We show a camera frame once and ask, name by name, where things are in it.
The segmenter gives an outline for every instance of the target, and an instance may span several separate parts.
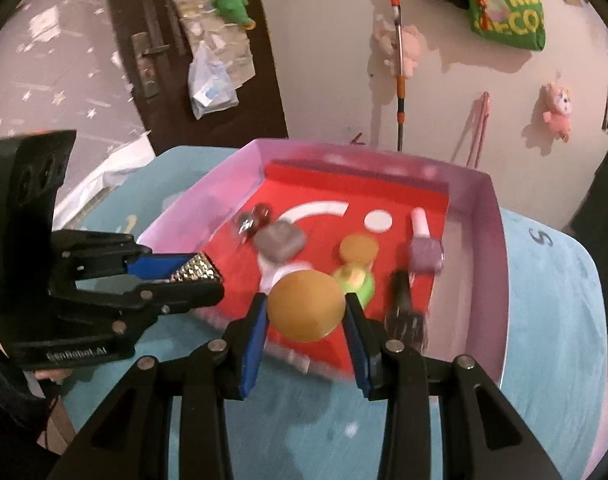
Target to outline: screw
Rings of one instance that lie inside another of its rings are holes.
[[[140,370],[150,370],[153,366],[155,366],[155,358],[150,355],[145,355],[137,361],[137,368]]]
[[[112,331],[116,334],[123,334],[126,332],[126,323],[123,321],[114,321],[112,324]]]
[[[223,339],[211,339],[209,341],[209,350],[211,352],[223,352],[226,350],[226,341]]]
[[[466,368],[466,370],[470,370],[475,366],[475,360],[470,355],[460,355],[460,357],[458,357],[458,365],[462,368]]]
[[[404,343],[399,339],[389,339],[386,341],[386,350],[389,352],[399,353],[404,349]]]

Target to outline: green stuffed toy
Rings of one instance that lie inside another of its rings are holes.
[[[255,28],[255,22],[246,13],[248,0],[211,0],[211,3],[226,22],[238,23],[246,30]]]

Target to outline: door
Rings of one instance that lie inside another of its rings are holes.
[[[155,153],[184,144],[240,148],[258,137],[287,137],[263,7],[260,0],[248,1],[248,14],[257,23],[247,31],[256,75],[237,89],[236,107],[196,120],[188,90],[193,54],[173,0],[108,0],[135,105]]]

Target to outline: orange round lid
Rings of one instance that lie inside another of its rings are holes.
[[[312,342],[341,323],[345,299],[332,276],[319,270],[297,270],[273,286],[266,310],[280,334],[293,341]]]
[[[348,235],[340,244],[340,258],[345,264],[369,266],[375,261],[379,244],[370,235],[354,233]]]

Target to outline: green bag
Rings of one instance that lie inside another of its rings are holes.
[[[540,0],[468,0],[471,30],[488,40],[543,50],[544,10]]]

